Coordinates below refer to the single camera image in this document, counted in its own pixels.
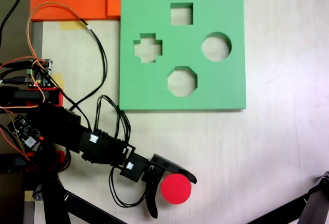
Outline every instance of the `cable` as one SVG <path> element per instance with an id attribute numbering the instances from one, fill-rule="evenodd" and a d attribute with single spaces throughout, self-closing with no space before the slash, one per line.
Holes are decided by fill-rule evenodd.
<path id="1" fill-rule="evenodd" d="M 62 93 L 62 95 L 71 103 L 71 104 L 73 104 L 73 105 L 75 105 L 76 103 L 71 99 L 71 98 L 69 98 L 65 93 L 64 93 L 64 91 L 61 89 L 61 87 L 59 86 L 59 84 L 58 83 L 56 83 L 56 81 L 47 73 L 47 72 L 45 72 L 43 69 L 41 70 L 41 73 L 43 74 L 43 76 L 45 77 L 45 78 L 47 78 L 48 80 L 50 80 L 55 86 L 56 86 L 56 88 L 59 90 L 59 92 L 60 93 Z M 93 130 L 92 130 L 92 127 L 91 127 L 91 125 L 90 125 L 90 122 L 89 122 L 89 120 L 88 120 L 88 118 L 87 118 L 87 116 L 84 114 L 84 112 L 77 106 L 77 109 L 80 111 L 80 113 L 83 115 L 83 117 L 86 119 L 86 121 L 87 121 L 87 124 L 88 124 L 88 130 L 90 131 L 90 132 L 92 132 Z"/>
<path id="2" fill-rule="evenodd" d="M 31 43 L 31 38 L 30 38 L 30 33 L 29 33 L 29 30 L 30 30 L 30 23 L 31 23 L 31 19 L 33 17 L 33 15 L 35 14 L 35 12 L 37 10 L 39 10 L 40 8 L 42 7 L 47 7 L 47 6 L 59 6 L 59 7 L 63 7 L 65 9 L 68 9 L 69 11 L 71 11 L 86 27 L 88 30 L 90 30 L 90 32 L 92 33 L 93 37 L 95 38 L 96 40 L 96 43 L 99 47 L 99 50 L 101 52 L 101 57 L 102 57 L 102 65 L 103 65 L 103 77 L 102 77 L 102 81 L 101 81 L 101 84 L 96 88 L 94 89 L 92 92 L 90 92 L 88 95 L 86 95 L 84 98 L 82 98 L 80 101 L 78 101 L 77 103 L 73 104 L 73 106 L 69 109 L 69 111 L 73 111 L 75 108 L 78 107 L 78 105 L 85 101 L 86 99 L 88 99 L 89 97 L 91 97 L 93 94 L 95 94 L 104 84 L 105 80 L 106 80 L 106 77 L 107 77 L 107 57 L 106 57 L 106 54 L 105 54 L 105 51 L 104 51 L 104 48 L 101 44 L 101 42 L 99 41 L 98 37 L 96 36 L 96 34 L 93 32 L 93 30 L 91 29 L 91 27 L 88 25 L 88 23 L 83 20 L 76 12 L 74 12 L 74 10 L 72 8 L 70 8 L 69 6 L 65 5 L 65 4 L 62 4 L 62 3 L 58 3 L 58 2 L 46 2 L 46 3 L 42 3 L 40 5 L 38 5 L 37 7 L 34 8 L 34 10 L 31 12 L 29 18 L 28 18 L 28 21 L 27 21 L 27 25 L 26 25 L 26 35 L 27 35 L 27 43 L 29 45 L 29 48 L 31 50 L 31 53 L 34 57 L 36 57 L 36 53 L 35 53 L 35 50 L 33 49 L 33 46 L 32 46 L 32 43 Z"/>
<path id="3" fill-rule="evenodd" d="M 118 138 L 119 128 L 120 128 L 119 121 L 121 121 L 122 126 L 123 126 L 123 130 L 124 130 L 124 140 L 125 140 L 125 142 L 129 143 L 130 133 L 131 133 L 131 125 L 130 125 L 129 119 L 126 116 L 126 114 L 124 113 L 124 111 L 122 111 L 119 108 L 119 106 L 117 106 L 112 101 L 112 99 L 110 97 L 106 96 L 106 95 L 101 95 L 98 98 L 98 100 L 97 100 L 96 118 L 95 118 L 95 125 L 94 125 L 94 134 L 97 134 L 97 130 L 98 130 L 98 124 L 99 124 L 99 118 L 100 118 L 100 109 L 101 109 L 102 99 L 104 99 L 105 101 L 107 101 L 116 110 L 116 112 L 117 112 L 117 124 L 116 124 L 116 131 L 115 131 L 114 138 L 115 139 Z"/>
<path id="4" fill-rule="evenodd" d="M 17 5 L 19 4 L 20 0 L 16 0 L 15 4 L 13 5 L 13 7 L 10 9 L 10 11 L 8 12 L 8 14 L 6 15 L 6 17 L 4 18 L 4 20 L 1 23 L 0 26 L 0 48 L 1 48 L 1 42 L 2 42 L 2 31 L 4 29 L 5 23 L 7 22 L 8 18 L 10 17 L 10 15 L 13 13 L 13 11 L 15 10 L 15 8 L 17 7 Z"/>
<path id="5" fill-rule="evenodd" d="M 0 79 L 3 79 L 5 76 L 7 76 L 8 74 L 11 74 L 12 72 L 20 71 L 20 70 L 21 69 L 10 69 L 10 70 L 4 71 L 4 72 L 0 73 Z"/>
<path id="6" fill-rule="evenodd" d="M 150 192 L 150 189 L 146 188 L 143 195 L 135 203 L 125 203 L 125 202 L 121 201 L 114 188 L 114 181 L 113 181 L 114 168 L 115 167 L 112 167 L 111 172 L 109 173 L 109 178 L 108 178 L 109 189 L 111 191 L 111 195 L 113 197 L 114 202 L 122 208 L 133 208 L 133 207 L 140 205 L 144 201 L 144 199 L 146 198 L 148 193 Z"/>
<path id="7" fill-rule="evenodd" d="M 106 77 L 107 77 L 107 57 L 106 57 L 104 48 L 103 48 L 101 42 L 99 41 L 98 37 L 96 36 L 96 34 L 93 32 L 93 30 L 88 25 L 88 23 L 85 20 L 83 20 L 82 18 L 80 19 L 80 21 L 82 23 L 84 23 L 85 26 L 90 30 L 90 32 L 92 33 L 92 35 L 94 36 L 94 38 L 95 38 L 95 40 L 97 42 L 97 45 L 99 47 L 99 50 L 101 52 L 101 57 L 102 57 L 103 78 L 102 78 L 101 84 L 96 89 L 94 89 L 92 92 L 90 92 L 88 95 L 86 95 L 84 98 L 82 98 L 80 101 L 78 101 L 76 105 L 72 106 L 69 109 L 70 111 L 73 111 L 77 107 L 77 105 L 79 105 L 81 102 L 85 101 L 86 99 L 88 99 L 89 97 L 91 97 L 93 94 L 95 94 L 103 86 L 103 84 L 105 83 Z"/>
<path id="8" fill-rule="evenodd" d="M 24 155 L 24 153 L 23 152 L 21 152 L 15 145 L 13 145 L 9 140 L 8 140 L 8 138 L 6 137 L 6 135 L 4 134 L 4 132 L 3 132 L 3 130 L 0 128 L 0 132 L 2 133 L 2 136 L 4 136 L 4 138 L 5 138 L 5 140 L 15 149 L 15 150 L 17 150 L 22 156 L 24 156 L 24 158 L 26 159 L 26 160 L 30 160 L 26 155 Z"/>
<path id="9" fill-rule="evenodd" d="M 23 60 L 23 59 L 35 59 L 35 60 L 38 60 L 38 61 L 42 61 L 42 62 L 46 62 L 45 60 L 42 60 L 38 57 L 34 57 L 34 56 L 24 56 L 24 57 L 19 57 L 19 58 L 15 58 L 15 59 L 12 59 L 10 61 L 7 61 L 6 63 L 4 64 L 1 64 L 0 65 L 0 68 L 4 67 L 5 65 L 11 63 L 11 62 L 14 62 L 14 61 L 19 61 L 19 60 Z"/>
<path id="10" fill-rule="evenodd" d="M 0 124 L 0 128 L 1 128 L 2 130 L 4 130 L 4 131 L 9 135 L 9 137 L 11 138 L 11 140 L 14 141 L 15 145 L 16 145 L 17 147 L 19 147 L 19 144 L 17 143 L 17 141 L 16 141 L 16 139 L 14 138 L 14 136 L 12 135 L 12 133 L 11 133 L 10 131 L 8 131 L 8 130 L 7 130 L 3 125 L 1 125 L 1 124 Z"/>
<path id="11" fill-rule="evenodd" d="M 6 111 L 6 113 L 9 115 L 9 118 L 10 118 L 10 120 L 11 120 L 11 123 L 12 123 L 12 125 L 13 125 L 13 127 L 14 127 L 14 129 L 15 129 L 15 134 L 16 134 L 16 137 L 17 137 L 17 143 L 19 144 L 19 147 L 21 148 L 23 154 L 27 157 L 27 155 L 26 155 L 26 153 L 25 153 L 25 150 L 24 150 L 24 145 L 22 145 L 21 140 L 20 140 L 20 138 L 19 138 L 19 135 L 18 135 L 18 132 L 17 132 L 17 129 L 16 129 L 16 126 L 15 126 L 15 122 L 14 122 L 13 119 L 11 118 L 10 113 L 9 113 L 7 110 L 5 110 L 5 111 Z"/>

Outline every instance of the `table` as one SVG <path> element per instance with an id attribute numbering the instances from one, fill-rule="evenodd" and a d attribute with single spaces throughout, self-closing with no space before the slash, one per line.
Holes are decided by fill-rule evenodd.
<path id="1" fill-rule="evenodd" d="M 160 154 L 197 177 L 186 203 L 171 206 L 158 194 L 157 220 L 145 203 L 122 209 L 109 191 L 111 167 L 77 154 L 60 174 L 63 185 L 131 224 L 244 224 L 304 194 L 329 169 L 328 14 L 329 0 L 245 0 L 246 110 L 127 112 L 138 154 Z M 109 65 L 106 84 L 80 105 L 93 122 L 99 95 L 118 102 L 120 23 L 90 25 Z M 80 99 L 100 82 L 96 43 L 84 30 L 60 30 L 59 22 L 43 23 L 42 30 L 42 57 L 54 60 L 66 93 Z M 100 128 L 114 132 L 114 120 L 103 105 Z M 118 173 L 115 185 L 127 202 L 144 190 Z M 44 223 L 42 215 L 38 202 L 35 223 Z M 84 222 L 73 217 L 72 223 Z"/>

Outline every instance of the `black cable bundle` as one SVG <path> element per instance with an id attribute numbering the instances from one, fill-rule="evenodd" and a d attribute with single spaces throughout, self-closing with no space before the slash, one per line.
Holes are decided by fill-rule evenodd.
<path id="1" fill-rule="evenodd" d="M 129 143 L 130 140 L 130 133 L 131 133 L 131 126 L 128 117 L 122 111 L 119 106 L 117 106 L 110 97 L 106 95 L 101 95 L 98 100 L 97 100 L 97 108 L 96 108 L 96 119 L 95 119 L 95 125 L 94 125 L 94 133 L 97 134 L 98 131 L 98 124 L 99 124 L 99 117 L 100 117 L 100 110 L 101 110 L 101 104 L 102 104 L 102 99 L 107 101 L 117 112 L 117 122 L 116 122 L 116 130 L 115 130 L 115 135 L 114 138 L 118 139 L 119 135 L 119 129 L 120 129 L 120 121 L 123 126 L 124 130 L 124 140 L 125 142 Z"/>
<path id="2" fill-rule="evenodd" d="M 15 10 L 15 8 L 17 7 L 17 5 L 19 4 L 20 0 L 16 0 L 15 4 L 13 5 L 13 7 L 10 9 L 10 11 L 8 12 L 8 14 L 5 16 L 4 20 L 1 23 L 0 26 L 0 48 L 1 48 L 1 42 L 2 42 L 2 30 L 4 29 L 5 23 L 7 22 L 8 18 L 10 17 L 10 15 L 13 13 L 13 11 Z"/>
<path id="3" fill-rule="evenodd" d="M 148 195 L 150 189 L 146 188 L 145 191 L 144 191 L 144 193 L 143 193 L 143 195 L 135 203 L 125 203 L 125 202 L 121 201 L 119 199 L 116 191 L 115 191 L 115 188 L 114 188 L 114 183 L 113 183 L 113 172 L 114 172 L 114 168 L 115 167 L 112 167 L 111 172 L 109 173 L 109 178 L 108 178 L 109 189 L 111 191 L 111 195 L 113 197 L 114 202 L 118 206 L 120 206 L 122 208 L 133 208 L 133 207 L 136 207 L 136 206 L 140 205 L 144 201 L 144 199 L 146 198 L 146 196 Z"/>
<path id="4" fill-rule="evenodd" d="M 43 76 L 45 77 L 45 78 L 47 78 L 47 80 L 49 80 L 49 81 L 51 81 L 55 86 L 56 86 L 56 88 L 59 90 L 59 92 L 71 103 L 71 104 L 73 104 L 74 106 L 76 106 L 76 108 L 80 111 L 80 113 L 83 115 L 83 117 L 86 119 L 86 121 L 87 121 L 87 125 L 88 125 L 88 130 L 90 131 L 90 132 L 92 132 L 93 130 L 92 130 L 92 127 L 91 127 L 91 125 L 90 125 L 90 122 L 89 122 L 89 120 L 88 120 L 88 118 L 87 118 L 87 116 L 84 114 L 84 112 L 78 107 L 78 105 L 77 105 L 77 103 L 75 103 L 70 97 L 68 97 L 65 93 L 64 93 L 64 91 L 61 89 L 61 87 L 59 86 L 59 84 L 58 83 L 56 83 L 56 81 L 48 74 L 48 72 L 46 72 L 45 70 L 43 70 L 43 69 L 41 69 L 40 68 L 40 71 L 41 71 L 41 73 L 43 74 Z"/>
<path id="5" fill-rule="evenodd" d="M 96 34 L 93 32 L 92 29 L 90 29 L 88 23 L 83 20 L 82 18 L 80 19 L 80 21 L 82 23 L 84 23 L 90 30 L 90 32 L 92 33 L 92 35 L 94 36 L 95 40 L 96 40 L 96 43 L 99 47 L 99 50 L 100 50 L 100 53 L 101 53 L 101 56 L 102 56 L 102 65 L 103 65 L 103 77 L 102 77 L 102 82 L 101 84 L 96 88 L 94 89 L 92 92 L 90 92 L 88 95 L 86 95 L 84 98 L 82 98 L 80 101 L 78 101 L 77 103 L 75 103 L 70 109 L 69 111 L 73 111 L 75 108 L 78 107 L 78 105 L 83 102 L 84 100 L 88 99 L 89 97 L 91 97 L 93 94 L 95 94 L 102 86 L 103 84 L 105 83 L 105 80 L 106 80 L 106 77 L 107 77 L 107 57 L 106 57 L 106 54 L 105 54 L 105 51 L 104 51 L 104 48 L 101 44 L 101 42 L 99 41 L 98 37 L 96 36 Z"/>

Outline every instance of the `robotic arm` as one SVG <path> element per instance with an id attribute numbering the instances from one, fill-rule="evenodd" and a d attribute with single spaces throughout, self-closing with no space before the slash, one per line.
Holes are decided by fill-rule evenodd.
<path id="1" fill-rule="evenodd" d="M 12 132 L 15 132 L 12 124 L 8 126 Z M 47 103 L 40 104 L 39 107 L 32 108 L 26 118 L 18 116 L 15 127 L 20 139 L 34 151 L 40 144 L 55 143 L 73 152 L 81 152 L 82 158 L 91 163 L 113 166 L 109 179 L 111 192 L 111 183 L 114 187 L 111 178 L 114 168 L 120 169 L 120 175 L 134 182 L 138 182 L 144 173 L 142 177 L 142 181 L 146 183 L 144 198 L 153 218 L 158 217 L 155 196 L 166 171 L 172 175 L 164 180 L 162 193 L 165 199 L 173 204 L 186 201 L 190 195 L 191 183 L 196 183 L 196 177 L 193 174 L 159 155 L 155 154 L 149 161 L 135 153 L 136 148 L 128 142 L 115 139 L 101 130 L 97 130 L 96 135 L 93 134 L 80 124 L 79 116 L 62 107 Z M 177 198 L 175 192 L 170 192 L 170 190 L 172 191 L 171 186 L 175 188 L 178 185 L 180 197 Z M 121 207 L 127 208 L 127 206 L 134 207 L 129 204 L 123 204 Z"/>

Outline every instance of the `red ball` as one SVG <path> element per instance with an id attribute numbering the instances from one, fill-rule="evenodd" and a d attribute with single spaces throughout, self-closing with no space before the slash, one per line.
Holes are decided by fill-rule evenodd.
<path id="1" fill-rule="evenodd" d="M 161 184 L 161 192 L 165 200 L 171 204 L 181 204 L 189 199 L 192 184 L 183 174 L 171 174 Z"/>

